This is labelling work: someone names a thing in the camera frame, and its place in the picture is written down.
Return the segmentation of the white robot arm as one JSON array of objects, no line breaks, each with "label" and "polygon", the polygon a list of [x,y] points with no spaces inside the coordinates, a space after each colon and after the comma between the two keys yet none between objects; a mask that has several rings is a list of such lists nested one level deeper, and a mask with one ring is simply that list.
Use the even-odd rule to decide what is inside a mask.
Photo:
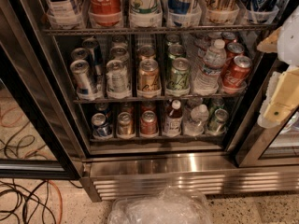
[{"label": "white robot arm", "polygon": [[269,129],[278,126],[299,106],[299,7],[259,43],[258,51],[275,52],[289,66],[282,73],[274,72],[267,85],[257,123]]}]

